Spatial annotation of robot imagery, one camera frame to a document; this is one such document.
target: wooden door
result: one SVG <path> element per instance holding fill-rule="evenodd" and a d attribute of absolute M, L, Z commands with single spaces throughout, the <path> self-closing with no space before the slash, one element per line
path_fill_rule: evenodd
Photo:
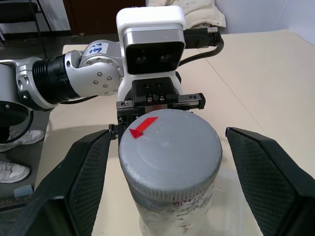
<path fill-rule="evenodd" d="M 145 6 L 146 0 L 63 0 L 71 31 L 116 33 L 116 15 L 125 7 Z"/>

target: table surface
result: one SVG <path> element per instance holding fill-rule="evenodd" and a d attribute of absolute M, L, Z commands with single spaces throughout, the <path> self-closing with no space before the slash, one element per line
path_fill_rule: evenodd
<path fill-rule="evenodd" d="M 288 31 L 223 35 L 225 47 L 213 58 L 178 68 L 184 92 L 202 92 L 203 110 L 194 113 L 217 131 L 223 148 L 222 166 L 235 170 L 225 137 L 228 126 L 275 139 L 292 159 L 315 177 L 315 47 Z M 63 53 L 86 45 L 65 45 Z M 184 57 L 211 49 L 185 50 Z M 36 186 L 81 137 L 117 123 L 116 96 L 97 97 L 75 105 L 59 105 L 50 115 Z M 112 142 L 103 196 L 94 236 L 140 236 L 138 212 Z M 247 204 L 244 235 L 261 235 Z"/>

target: shoe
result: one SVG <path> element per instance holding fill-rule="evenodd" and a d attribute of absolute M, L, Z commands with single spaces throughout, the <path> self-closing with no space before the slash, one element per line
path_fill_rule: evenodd
<path fill-rule="evenodd" d="M 15 163 L 0 161 L 0 183 L 15 183 L 25 179 L 30 169 Z"/>
<path fill-rule="evenodd" d="M 10 131 L 10 137 L 8 140 L 15 138 L 21 133 L 21 130 L 16 129 Z M 29 145 L 35 144 L 41 141 L 45 137 L 45 132 L 42 130 L 29 130 L 27 131 L 21 138 L 18 140 L 8 143 L 8 144 L 0 144 L 0 152 L 8 151 L 12 148 L 15 148 L 18 145 Z"/>

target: white jar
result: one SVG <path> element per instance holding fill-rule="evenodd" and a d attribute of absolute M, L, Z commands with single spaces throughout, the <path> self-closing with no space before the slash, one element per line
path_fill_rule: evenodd
<path fill-rule="evenodd" d="M 143 128 L 147 118 L 156 119 L 135 138 L 130 129 Z M 222 160 L 213 127 L 186 111 L 151 112 L 126 130 L 119 157 L 142 235 L 197 236 Z"/>

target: gray jar lid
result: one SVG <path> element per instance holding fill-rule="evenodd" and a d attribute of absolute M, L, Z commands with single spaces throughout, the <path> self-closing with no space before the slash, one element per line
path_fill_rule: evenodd
<path fill-rule="evenodd" d="M 146 122 L 152 121 L 142 134 Z M 135 120 L 122 136 L 119 159 L 129 185 L 159 201 L 182 201 L 205 191 L 222 160 L 214 128 L 186 111 L 164 109 Z"/>

